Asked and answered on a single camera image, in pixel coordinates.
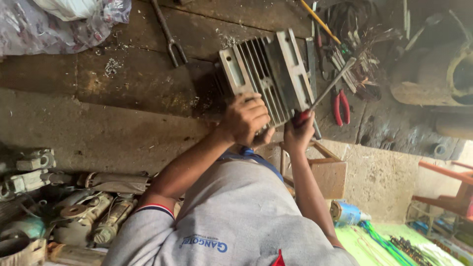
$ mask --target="gray t-shirt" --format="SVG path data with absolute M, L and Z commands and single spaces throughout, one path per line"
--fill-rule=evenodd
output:
M 302 217 L 278 177 L 250 161 L 213 164 L 186 192 L 176 220 L 159 205 L 131 215 L 102 266 L 355 265 Z

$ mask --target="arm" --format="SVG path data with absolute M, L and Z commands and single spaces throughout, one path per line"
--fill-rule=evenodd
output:
M 254 134 L 269 122 L 258 93 L 237 95 L 218 127 L 179 155 L 153 179 L 138 207 L 159 204 L 174 209 L 177 199 L 234 143 L 249 146 Z
M 289 153 L 292 163 L 292 176 L 296 191 L 296 203 L 302 216 L 313 220 L 324 232 L 332 245 L 342 247 L 335 234 L 335 228 L 325 199 L 315 181 L 306 158 L 306 149 L 314 135 L 314 112 L 298 129 L 287 123 L 284 130 L 283 148 Z

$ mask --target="wooden workbench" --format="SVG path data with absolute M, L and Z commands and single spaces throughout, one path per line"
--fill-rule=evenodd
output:
M 306 11 L 293 0 L 195 0 L 178 6 L 160 0 L 167 24 L 189 60 L 175 69 L 166 40 L 148 1 L 133 0 L 129 24 L 113 28 L 98 47 L 79 54 L 10 56 L 0 63 L 0 86 L 43 93 L 74 95 L 83 102 L 194 118 L 218 119 L 225 105 L 213 80 L 217 52 L 225 45 L 292 28 L 302 58 L 304 38 L 311 34 Z M 110 58 L 123 64 L 104 75 Z M 326 83 L 318 78 L 319 93 Z M 386 89 L 376 103 L 347 93 L 351 123 L 338 127 L 330 97 L 316 110 L 324 138 L 381 148 L 393 139 L 393 151 L 432 156 L 430 146 L 445 144 L 443 159 L 457 159 L 464 141 L 433 131 L 435 118 L 420 106 L 398 103 Z

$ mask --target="screwdriver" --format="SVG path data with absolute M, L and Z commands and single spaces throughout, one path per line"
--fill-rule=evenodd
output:
M 304 124 L 304 122 L 309 119 L 310 112 L 315 110 L 315 107 L 322 101 L 322 99 L 327 95 L 327 93 L 335 86 L 335 84 L 342 78 L 343 74 L 348 71 L 352 65 L 356 62 L 356 58 L 351 57 L 348 59 L 347 63 L 345 66 L 342 68 L 340 73 L 333 79 L 333 81 L 330 83 L 330 85 L 325 89 L 324 93 L 317 97 L 317 100 L 310 106 L 309 109 L 305 110 L 304 112 L 298 112 L 294 114 L 294 117 L 292 118 L 292 124 L 294 125 L 294 128 L 299 128 Z

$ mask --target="aluminum heat sink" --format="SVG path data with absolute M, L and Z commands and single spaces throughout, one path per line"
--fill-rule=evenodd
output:
M 274 39 L 256 38 L 219 51 L 217 78 L 226 98 L 258 92 L 277 127 L 314 102 L 306 70 L 292 29 L 274 34 Z

